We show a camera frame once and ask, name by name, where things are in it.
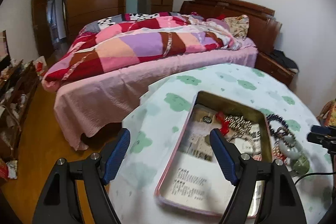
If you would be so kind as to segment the red knot charm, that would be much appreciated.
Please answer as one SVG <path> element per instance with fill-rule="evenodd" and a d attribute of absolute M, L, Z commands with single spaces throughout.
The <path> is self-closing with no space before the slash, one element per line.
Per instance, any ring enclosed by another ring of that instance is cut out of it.
<path fill-rule="evenodd" d="M 220 128 L 220 133 L 225 136 L 229 133 L 230 131 L 230 122 L 226 120 L 226 116 L 224 115 L 224 113 L 222 111 L 218 112 L 215 114 L 215 118 L 216 120 L 221 124 L 221 128 Z"/>

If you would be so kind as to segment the paper leaflet in tin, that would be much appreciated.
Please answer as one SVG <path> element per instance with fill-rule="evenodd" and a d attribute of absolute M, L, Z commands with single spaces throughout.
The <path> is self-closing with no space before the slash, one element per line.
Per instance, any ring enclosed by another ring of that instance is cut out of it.
<path fill-rule="evenodd" d="M 210 132 L 220 128 L 217 112 L 196 104 L 172 162 L 159 187 L 162 202 L 202 214 L 220 214 L 234 191 L 210 145 Z"/>

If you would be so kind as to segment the pale jade bangle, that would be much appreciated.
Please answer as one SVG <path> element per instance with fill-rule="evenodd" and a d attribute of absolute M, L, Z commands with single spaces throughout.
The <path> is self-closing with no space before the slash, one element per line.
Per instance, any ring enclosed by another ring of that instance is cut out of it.
<path fill-rule="evenodd" d="M 278 141 L 280 152 L 291 160 L 298 160 L 303 153 L 303 147 L 291 135 L 284 136 Z"/>

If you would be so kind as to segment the floral pillow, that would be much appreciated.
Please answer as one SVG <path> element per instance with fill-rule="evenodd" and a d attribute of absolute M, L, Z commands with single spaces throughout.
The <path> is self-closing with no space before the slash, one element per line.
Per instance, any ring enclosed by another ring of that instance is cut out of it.
<path fill-rule="evenodd" d="M 224 22 L 230 28 L 230 33 L 237 39 L 245 39 L 249 30 L 249 16 L 240 15 L 234 17 L 228 17 L 224 19 Z"/>

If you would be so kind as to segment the wooden nightstand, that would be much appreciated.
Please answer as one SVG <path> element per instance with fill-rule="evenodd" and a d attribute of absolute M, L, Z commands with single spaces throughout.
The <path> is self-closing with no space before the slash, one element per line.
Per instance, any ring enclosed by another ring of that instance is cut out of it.
<path fill-rule="evenodd" d="M 269 74 L 276 80 L 285 84 L 287 87 L 290 86 L 295 77 L 294 72 L 262 52 L 259 52 L 257 55 L 255 68 Z"/>

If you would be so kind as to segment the red white gift bag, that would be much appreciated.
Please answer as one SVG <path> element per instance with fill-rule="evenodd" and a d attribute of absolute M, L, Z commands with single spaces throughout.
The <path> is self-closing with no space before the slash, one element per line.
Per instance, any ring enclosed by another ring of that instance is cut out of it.
<path fill-rule="evenodd" d="M 34 62 L 33 65 L 35 67 L 35 71 L 37 73 L 37 76 L 39 77 L 40 80 L 43 79 L 44 75 L 47 73 L 48 71 L 48 66 L 47 66 L 47 62 L 45 60 L 44 56 L 40 56 L 38 57 Z"/>

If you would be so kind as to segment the dark clothes on nightstand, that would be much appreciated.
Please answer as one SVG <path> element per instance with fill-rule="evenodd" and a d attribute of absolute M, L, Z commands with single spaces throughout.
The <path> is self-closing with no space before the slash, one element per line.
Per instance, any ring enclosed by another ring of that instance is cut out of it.
<path fill-rule="evenodd" d="M 299 68 L 297 64 L 292 59 L 286 57 L 283 51 L 273 50 L 270 53 L 270 57 L 272 57 L 272 59 L 274 59 L 276 62 L 278 62 L 280 65 L 282 65 L 286 69 L 289 69 L 290 71 L 294 73 L 299 72 Z"/>

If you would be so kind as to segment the patchwork pink red quilt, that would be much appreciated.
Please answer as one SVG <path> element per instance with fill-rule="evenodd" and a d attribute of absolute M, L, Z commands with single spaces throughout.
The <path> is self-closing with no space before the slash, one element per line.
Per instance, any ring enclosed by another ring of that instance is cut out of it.
<path fill-rule="evenodd" d="M 160 14 L 122 21 L 95 33 L 82 30 L 68 52 L 42 79 L 46 91 L 63 84 L 165 57 L 212 50 L 238 50 L 229 30 L 194 15 Z"/>

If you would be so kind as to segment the chair with colourful cushion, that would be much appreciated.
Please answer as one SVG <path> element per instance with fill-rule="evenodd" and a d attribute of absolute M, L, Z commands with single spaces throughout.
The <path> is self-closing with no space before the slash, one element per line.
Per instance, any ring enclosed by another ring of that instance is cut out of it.
<path fill-rule="evenodd" d="M 336 127 L 336 101 L 331 100 L 322 108 L 317 120 L 322 126 Z"/>

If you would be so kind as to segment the white green cloud tablecloth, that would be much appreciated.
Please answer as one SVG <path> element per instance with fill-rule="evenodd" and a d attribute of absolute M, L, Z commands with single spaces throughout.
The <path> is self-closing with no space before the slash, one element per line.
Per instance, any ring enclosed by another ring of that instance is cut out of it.
<path fill-rule="evenodd" d="M 219 64 L 178 73 L 151 84 L 141 103 L 122 122 L 130 147 L 110 183 L 109 197 L 122 223 L 217 223 L 223 213 L 204 215 L 161 204 L 154 195 L 199 91 L 209 92 L 289 121 L 303 145 L 312 176 L 298 183 L 308 223 L 317 223 L 331 204 L 333 180 L 326 149 L 307 142 L 317 123 L 309 108 L 266 73 Z"/>

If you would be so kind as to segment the pink bed sheet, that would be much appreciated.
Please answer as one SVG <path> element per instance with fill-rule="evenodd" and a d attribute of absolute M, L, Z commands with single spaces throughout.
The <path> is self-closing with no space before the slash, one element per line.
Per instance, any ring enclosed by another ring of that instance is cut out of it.
<path fill-rule="evenodd" d="M 121 122 L 139 106 L 149 85 L 175 73 L 209 65 L 234 63 L 254 67 L 257 54 L 256 46 L 248 39 L 237 51 L 170 56 L 65 84 L 56 93 L 55 117 L 69 145 L 76 151 L 86 150 L 81 136 L 91 138 L 105 125 Z"/>

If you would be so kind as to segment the wooden tv cabinet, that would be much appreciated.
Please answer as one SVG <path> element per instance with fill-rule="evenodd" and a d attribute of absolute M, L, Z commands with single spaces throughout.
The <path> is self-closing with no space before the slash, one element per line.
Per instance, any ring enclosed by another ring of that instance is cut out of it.
<path fill-rule="evenodd" d="M 39 78 L 32 61 L 20 61 L 1 76 L 1 159 L 14 160 Z"/>

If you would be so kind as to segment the wooden bed with headboard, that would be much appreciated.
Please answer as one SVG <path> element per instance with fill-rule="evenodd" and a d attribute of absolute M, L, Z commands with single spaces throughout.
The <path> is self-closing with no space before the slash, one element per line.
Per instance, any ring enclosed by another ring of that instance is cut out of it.
<path fill-rule="evenodd" d="M 105 125 L 120 123 L 150 84 L 175 73 L 234 63 L 254 67 L 281 24 L 274 11 L 239 0 L 187 0 L 178 12 L 120 14 L 86 25 L 42 84 L 75 150 Z"/>

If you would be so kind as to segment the television with reflection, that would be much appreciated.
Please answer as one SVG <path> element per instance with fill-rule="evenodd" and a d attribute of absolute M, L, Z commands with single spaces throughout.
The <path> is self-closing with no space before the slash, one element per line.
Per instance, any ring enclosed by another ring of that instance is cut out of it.
<path fill-rule="evenodd" d="M 1 39 L 1 42 L 0 42 L 1 65 L 4 65 L 5 67 L 7 67 L 11 61 L 11 58 L 9 54 L 9 47 L 7 43 L 7 35 L 6 35 L 5 30 L 1 31 L 0 39 Z"/>

